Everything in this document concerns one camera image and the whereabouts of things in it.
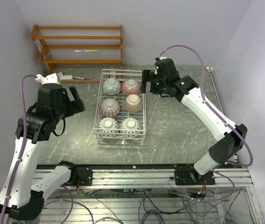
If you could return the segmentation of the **brown leaf pattern bowl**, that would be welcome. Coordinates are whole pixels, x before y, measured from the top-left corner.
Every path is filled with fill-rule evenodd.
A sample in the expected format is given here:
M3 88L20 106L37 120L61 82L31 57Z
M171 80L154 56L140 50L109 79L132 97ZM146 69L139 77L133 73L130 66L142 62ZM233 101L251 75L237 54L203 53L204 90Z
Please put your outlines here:
M135 79L128 79L122 84L122 92L126 95L139 94L140 91L140 82Z

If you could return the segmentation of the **brown lattice pattern bowl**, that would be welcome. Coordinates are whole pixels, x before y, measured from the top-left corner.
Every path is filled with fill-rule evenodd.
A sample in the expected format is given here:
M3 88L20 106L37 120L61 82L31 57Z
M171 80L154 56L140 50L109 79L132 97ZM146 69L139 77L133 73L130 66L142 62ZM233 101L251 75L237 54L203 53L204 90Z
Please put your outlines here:
M129 113L137 113L143 108L143 100L136 94L131 94L126 97L123 107Z

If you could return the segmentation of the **blue triangle pattern bowl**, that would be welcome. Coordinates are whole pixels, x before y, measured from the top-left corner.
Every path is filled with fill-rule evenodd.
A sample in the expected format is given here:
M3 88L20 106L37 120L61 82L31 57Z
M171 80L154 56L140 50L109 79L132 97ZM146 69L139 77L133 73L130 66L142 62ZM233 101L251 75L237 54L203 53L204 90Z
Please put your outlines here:
M109 78L103 83L103 92L107 95L116 95L121 91L121 84L117 79Z

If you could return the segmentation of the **red diamond pattern bowl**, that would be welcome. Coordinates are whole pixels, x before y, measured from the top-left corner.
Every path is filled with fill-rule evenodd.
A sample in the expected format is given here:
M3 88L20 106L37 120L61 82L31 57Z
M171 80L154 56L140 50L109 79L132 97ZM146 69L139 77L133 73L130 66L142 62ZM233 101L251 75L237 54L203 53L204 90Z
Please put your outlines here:
M105 117L113 118L119 114L120 110L120 104L113 98L103 100L100 106L100 112Z

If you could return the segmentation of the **white bowl with dot pattern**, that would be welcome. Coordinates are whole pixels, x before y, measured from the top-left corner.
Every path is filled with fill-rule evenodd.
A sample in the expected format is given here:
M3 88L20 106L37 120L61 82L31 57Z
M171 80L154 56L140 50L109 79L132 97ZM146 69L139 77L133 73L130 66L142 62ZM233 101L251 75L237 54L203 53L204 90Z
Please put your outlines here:
M114 118L105 117L98 126L100 137L114 137L119 132L118 122Z

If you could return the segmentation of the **blue floral pattern bowl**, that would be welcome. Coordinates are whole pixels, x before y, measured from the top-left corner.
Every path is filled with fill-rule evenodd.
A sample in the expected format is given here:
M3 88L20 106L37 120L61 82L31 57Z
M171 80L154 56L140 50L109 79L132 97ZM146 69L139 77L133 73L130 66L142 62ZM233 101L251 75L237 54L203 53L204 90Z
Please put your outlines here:
M135 138L141 133L141 125L135 118L126 118L120 125L120 133L126 138Z

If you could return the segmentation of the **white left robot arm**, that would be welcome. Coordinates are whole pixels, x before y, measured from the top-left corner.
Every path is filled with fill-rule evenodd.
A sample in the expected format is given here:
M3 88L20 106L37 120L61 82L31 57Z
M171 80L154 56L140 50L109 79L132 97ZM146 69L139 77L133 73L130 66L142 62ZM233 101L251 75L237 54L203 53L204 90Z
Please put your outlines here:
M18 119L15 131L15 150L6 182L0 192L0 214L19 221L35 220L45 200L61 185L74 185L78 180L78 166L61 161L40 182L33 177L41 150L60 121L85 110L84 102L75 86L67 90L60 84L43 84L38 99L26 114Z

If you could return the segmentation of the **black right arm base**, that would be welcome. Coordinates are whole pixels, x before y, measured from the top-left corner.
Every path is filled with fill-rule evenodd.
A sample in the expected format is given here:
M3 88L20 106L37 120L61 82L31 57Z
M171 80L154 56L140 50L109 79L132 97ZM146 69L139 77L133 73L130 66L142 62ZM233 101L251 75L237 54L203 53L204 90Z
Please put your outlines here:
M174 167L174 175L169 177L174 180L177 186L181 185L214 185L215 179L212 171L208 171L204 175L200 175L193 168L193 164L176 164Z

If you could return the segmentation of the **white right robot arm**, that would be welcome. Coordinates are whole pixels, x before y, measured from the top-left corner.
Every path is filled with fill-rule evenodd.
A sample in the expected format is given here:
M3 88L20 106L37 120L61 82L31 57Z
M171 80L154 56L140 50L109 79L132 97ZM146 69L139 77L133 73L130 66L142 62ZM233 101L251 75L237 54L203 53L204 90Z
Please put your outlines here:
M200 184L205 180L207 172L226 163L242 149L247 127L244 124L236 125L225 117L190 76L180 77L172 59L157 58L154 70L143 70L140 88L142 93L146 91L147 83L150 83L152 94L176 98L188 107L216 139L208 152L194 163L194 170L188 174L191 183Z

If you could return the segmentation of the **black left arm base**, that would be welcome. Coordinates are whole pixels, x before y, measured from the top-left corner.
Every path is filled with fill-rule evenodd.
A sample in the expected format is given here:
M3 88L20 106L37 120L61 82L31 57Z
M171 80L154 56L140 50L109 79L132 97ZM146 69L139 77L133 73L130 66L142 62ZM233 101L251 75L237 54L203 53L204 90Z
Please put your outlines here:
M78 166L75 184L77 186L91 186L93 182L93 171L89 167Z

